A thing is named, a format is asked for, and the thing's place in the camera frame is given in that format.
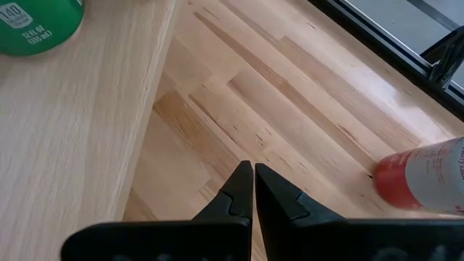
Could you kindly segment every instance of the green can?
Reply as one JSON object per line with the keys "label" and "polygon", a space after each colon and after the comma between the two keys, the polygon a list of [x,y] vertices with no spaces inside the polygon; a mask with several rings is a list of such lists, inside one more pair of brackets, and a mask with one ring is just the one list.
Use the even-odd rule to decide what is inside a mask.
{"label": "green can", "polygon": [[83,13],[82,0],[0,0],[0,53],[50,50],[73,35]]}

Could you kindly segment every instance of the wooden tabletop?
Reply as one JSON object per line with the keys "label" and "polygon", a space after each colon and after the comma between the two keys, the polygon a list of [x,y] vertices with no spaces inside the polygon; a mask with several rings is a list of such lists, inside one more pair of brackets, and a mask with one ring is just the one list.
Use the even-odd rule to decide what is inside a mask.
{"label": "wooden tabletop", "polygon": [[181,2],[89,0],[63,46],[0,57],[0,260],[122,217]]}
{"label": "wooden tabletop", "polygon": [[174,35],[126,220],[192,218],[240,160],[344,217],[438,217],[388,205],[373,169],[464,123],[309,2],[189,0]]}

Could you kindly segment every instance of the soda can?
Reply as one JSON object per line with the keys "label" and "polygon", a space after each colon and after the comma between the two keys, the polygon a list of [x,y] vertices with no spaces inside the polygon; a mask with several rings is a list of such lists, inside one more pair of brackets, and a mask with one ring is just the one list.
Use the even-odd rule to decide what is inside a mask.
{"label": "soda can", "polygon": [[83,12],[82,0],[0,0],[0,53],[50,50],[78,29]]}
{"label": "soda can", "polygon": [[406,210],[464,214],[464,138],[385,157],[374,172],[378,194]]}

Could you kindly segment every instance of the black mount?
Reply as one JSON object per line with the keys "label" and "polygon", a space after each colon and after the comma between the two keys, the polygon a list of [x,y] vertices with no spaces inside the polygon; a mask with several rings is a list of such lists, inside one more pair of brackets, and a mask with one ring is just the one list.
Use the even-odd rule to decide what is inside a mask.
{"label": "black mount", "polygon": [[266,165],[254,171],[241,162],[193,220],[85,228],[62,260],[251,260],[253,176],[269,261],[464,260],[464,221],[345,219]]}
{"label": "black mount", "polygon": [[430,46],[421,56],[433,65],[428,79],[442,88],[448,88],[452,76],[464,61],[464,26]]}

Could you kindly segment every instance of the black window frame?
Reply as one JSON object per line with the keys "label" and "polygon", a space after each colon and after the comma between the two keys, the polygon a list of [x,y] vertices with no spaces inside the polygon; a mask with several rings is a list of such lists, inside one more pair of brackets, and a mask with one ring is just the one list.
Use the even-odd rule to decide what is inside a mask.
{"label": "black window frame", "polygon": [[464,121],[464,89],[453,80],[438,86],[428,77],[432,65],[345,0],[308,0],[413,84]]}

